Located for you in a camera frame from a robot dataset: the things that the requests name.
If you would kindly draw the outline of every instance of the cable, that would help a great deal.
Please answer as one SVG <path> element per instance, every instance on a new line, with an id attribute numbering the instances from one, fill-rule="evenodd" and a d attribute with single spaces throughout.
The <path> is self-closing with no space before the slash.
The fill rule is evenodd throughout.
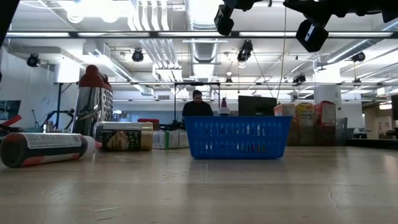
<path id="1" fill-rule="evenodd" d="M 43 7 L 43 6 L 34 6 L 26 2 L 20 2 L 19 4 L 23 4 L 25 6 L 33 7 L 36 9 L 64 9 L 64 7 Z"/>
<path id="2" fill-rule="evenodd" d="M 260 72 L 261 72 L 262 78 L 264 79 L 264 82 L 266 83 L 266 85 L 267 85 L 267 88 L 268 88 L 269 92 L 271 93 L 271 97 L 274 97 L 274 95 L 272 94 L 272 91 L 271 91 L 271 89 L 270 89 L 270 88 L 269 88 L 269 86 L 268 86 L 268 83 L 267 83 L 266 77 L 264 76 L 264 74 L 263 74 L 263 72 L 262 72 L 262 70 L 261 70 L 261 66 L 260 66 L 260 63 L 259 63 L 259 61 L 257 60 L 257 56 L 256 56 L 256 53 L 254 52 L 254 49 L 253 49 L 253 55 L 254 55 L 254 58 L 256 59 L 257 66 L 258 66 L 258 67 L 259 67 L 259 69 L 260 69 Z"/>
<path id="3" fill-rule="evenodd" d="M 280 86 L 282 85 L 282 79 L 284 77 L 284 62 L 285 62 L 285 45 L 286 45 L 286 17 L 287 17 L 287 8 L 285 7 L 285 31 L 284 31 L 284 48 L 282 52 L 282 68 L 280 70 L 280 80 L 279 80 L 279 87 L 278 87 L 278 94 L 276 95 L 276 100 L 278 100 Z"/>

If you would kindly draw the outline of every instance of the ceiling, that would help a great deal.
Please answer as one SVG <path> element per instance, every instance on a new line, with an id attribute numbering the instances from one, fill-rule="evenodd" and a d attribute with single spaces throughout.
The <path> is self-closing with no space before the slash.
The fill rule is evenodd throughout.
<path id="1" fill-rule="evenodd" d="M 191 0 L 209 2 L 211 0 Z M 104 22 L 99 17 L 84 18 L 80 23 L 73 24 L 69 22 L 67 11 L 62 6 L 74 4 L 73 1 L 41 1 L 41 0 L 21 0 L 12 22 L 12 31 L 130 31 L 127 24 L 127 16 L 129 15 L 128 7 L 130 0 L 116 1 L 113 8 L 118 12 L 120 18 L 114 23 Z M 221 1 L 212 1 L 210 5 L 203 6 L 203 16 L 207 19 L 214 18 L 217 11 L 217 4 Z M 188 20 L 186 17 L 184 0 L 168 0 L 167 1 L 167 21 L 170 30 L 188 30 Z M 296 31 L 299 24 L 305 19 L 303 15 L 285 9 L 281 2 L 274 0 L 272 7 L 267 7 L 267 2 L 256 3 L 255 6 L 247 12 L 234 11 L 232 18 L 234 19 L 234 30 L 247 31 Z M 333 16 L 326 30 L 328 31 L 380 31 L 385 24 L 382 23 L 380 15 L 371 15 L 358 17 L 352 14 L 345 18 L 337 18 Z M 173 47 L 175 55 L 182 67 L 182 77 L 185 81 L 195 78 L 192 72 L 192 54 L 190 44 L 183 43 L 183 39 L 173 39 Z M 302 72 L 306 74 L 307 81 L 313 80 L 312 61 L 319 55 L 331 54 L 343 46 L 352 42 L 358 42 L 358 39 L 328 39 L 321 51 L 315 54 L 309 54 L 295 39 L 253 39 L 254 53 L 248 60 L 244 68 L 238 68 L 236 61 L 236 53 L 242 46 L 244 39 L 226 39 L 225 43 L 219 44 L 216 53 L 215 69 L 211 81 L 217 80 L 224 82 L 227 77 L 226 73 L 232 73 L 234 82 L 262 82 L 263 76 L 268 82 L 279 82 L 281 77 L 285 77 L 291 82 L 291 78 L 297 75 L 297 72 L 290 73 L 294 68 L 302 65 Z M 142 47 L 138 39 L 101 39 L 111 49 L 111 57 L 128 71 L 135 80 L 142 82 L 155 82 L 156 79 L 151 75 L 153 69 L 153 61 L 148 57 L 144 49 L 144 61 L 134 63 L 131 55 L 135 48 Z M 9 45 L 19 51 L 28 46 L 34 47 L 60 47 L 61 49 L 72 54 L 74 57 L 84 61 L 85 63 L 95 63 L 99 66 L 103 73 L 111 77 L 111 80 L 121 81 L 116 75 L 104 65 L 90 61 L 83 55 L 83 44 L 85 39 L 9 39 Z M 378 71 L 386 66 L 395 63 L 394 59 L 398 56 L 396 48 L 398 40 L 389 39 L 364 50 L 366 60 L 356 64 L 353 69 L 352 62 L 342 61 L 338 64 L 340 67 L 341 81 L 350 82 L 354 80 L 354 76 L 360 76 L 367 73 Z M 51 63 L 57 63 L 58 58 L 50 60 Z M 388 72 L 382 72 L 367 82 L 382 82 L 385 79 L 392 80 L 396 77 L 394 69 Z M 368 87 L 363 90 L 372 91 L 376 87 Z"/>

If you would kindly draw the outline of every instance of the basket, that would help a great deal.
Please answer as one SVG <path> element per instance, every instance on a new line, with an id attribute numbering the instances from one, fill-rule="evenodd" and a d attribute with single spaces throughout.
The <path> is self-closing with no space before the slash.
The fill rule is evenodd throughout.
<path id="1" fill-rule="evenodd" d="M 185 117 L 196 159 L 276 159 L 284 155 L 290 116 Z"/>

